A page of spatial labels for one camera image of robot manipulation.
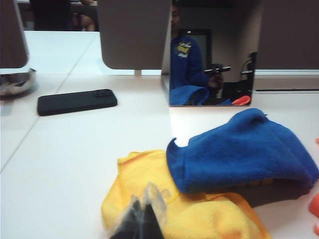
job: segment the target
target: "yellow logo on shirt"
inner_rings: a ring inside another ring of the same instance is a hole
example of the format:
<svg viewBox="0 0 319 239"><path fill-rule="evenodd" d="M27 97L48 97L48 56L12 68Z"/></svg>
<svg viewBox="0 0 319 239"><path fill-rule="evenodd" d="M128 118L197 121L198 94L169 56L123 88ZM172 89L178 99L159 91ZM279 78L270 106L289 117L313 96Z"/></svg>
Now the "yellow logo on shirt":
<svg viewBox="0 0 319 239"><path fill-rule="evenodd" d="M190 48L191 48L190 42L188 43L180 42L176 48L176 52L178 56L180 57L187 57Z"/></svg>

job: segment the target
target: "person's hand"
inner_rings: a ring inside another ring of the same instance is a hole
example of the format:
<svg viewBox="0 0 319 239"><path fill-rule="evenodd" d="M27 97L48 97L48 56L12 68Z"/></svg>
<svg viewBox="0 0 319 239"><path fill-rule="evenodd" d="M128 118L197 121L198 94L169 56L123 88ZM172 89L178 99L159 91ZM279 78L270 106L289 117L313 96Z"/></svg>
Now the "person's hand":
<svg viewBox="0 0 319 239"><path fill-rule="evenodd" d="M208 79L208 86L211 88L221 89L223 82L224 82L223 76L218 74Z"/></svg>

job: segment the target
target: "orange cloth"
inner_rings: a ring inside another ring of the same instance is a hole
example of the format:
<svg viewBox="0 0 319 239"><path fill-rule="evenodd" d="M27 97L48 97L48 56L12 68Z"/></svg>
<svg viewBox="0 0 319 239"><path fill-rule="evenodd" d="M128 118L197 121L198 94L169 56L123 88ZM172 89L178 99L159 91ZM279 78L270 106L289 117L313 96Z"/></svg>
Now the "orange cloth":
<svg viewBox="0 0 319 239"><path fill-rule="evenodd" d="M147 183L168 190L164 198L166 239L269 239L248 203L238 194L183 195L176 188L163 150L132 152L118 160L118 176L102 204L107 228L128 205L131 196L142 197Z"/></svg>
<svg viewBox="0 0 319 239"><path fill-rule="evenodd" d="M319 236L319 228L316 224L314 225L314 232Z"/></svg>
<svg viewBox="0 0 319 239"><path fill-rule="evenodd" d="M250 96L242 96L239 99L235 100L232 105L234 106L244 106L251 101Z"/></svg>
<svg viewBox="0 0 319 239"><path fill-rule="evenodd" d="M309 205L309 211L319 217L319 193L314 196Z"/></svg>

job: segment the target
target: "person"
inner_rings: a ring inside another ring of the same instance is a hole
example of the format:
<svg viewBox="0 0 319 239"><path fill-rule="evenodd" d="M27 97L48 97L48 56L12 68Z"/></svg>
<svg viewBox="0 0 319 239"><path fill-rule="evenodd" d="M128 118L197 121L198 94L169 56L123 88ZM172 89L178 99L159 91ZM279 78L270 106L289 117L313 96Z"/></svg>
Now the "person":
<svg viewBox="0 0 319 239"><path fill-rule="evenodd" d="M83 5L90 5L91 3L94 3L93 0L80 0L80 2ZM72 22L75 29L82 30L84 28L85 31L95 31L95 23L92 18L81 12L74 12L72 15Z"/></svg>
<svg viewBox="0 0 319 239"><path fill-rule="evenodd" d="M222 76L205 75L196 41L179 33L180 10L178 0L172 0L170 90L188 85L218 88L223 83Z"/></svg>

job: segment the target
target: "white table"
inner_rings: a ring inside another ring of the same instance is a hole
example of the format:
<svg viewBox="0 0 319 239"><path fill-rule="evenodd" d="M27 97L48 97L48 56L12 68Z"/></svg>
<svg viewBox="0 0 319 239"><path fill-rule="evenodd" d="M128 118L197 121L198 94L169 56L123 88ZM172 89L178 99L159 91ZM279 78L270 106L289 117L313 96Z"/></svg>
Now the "white table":
<svg viewBox="0 0 319 239"><path fill-rule="evenodd" d="M165 149L173 137L185 145L191 136L247 108L170 108L160 76L112 75L102 64L98 37L88 32L26 33L29 66L38 71L39 86L27 97L1 102L3 239L105 238L100 207L117 175L117 158L131 151ZM44 47L43 39L52 39L51 47ZM36 114L40 95L102 88L114 91L118 106ZM255 94L252 107L294 131L319 164L314 141L319 137L318 102L318 92ZM315 239L312 226L318 219L307 207L316 192L319 184L298 200L255 211L275 239Z"/></svg>

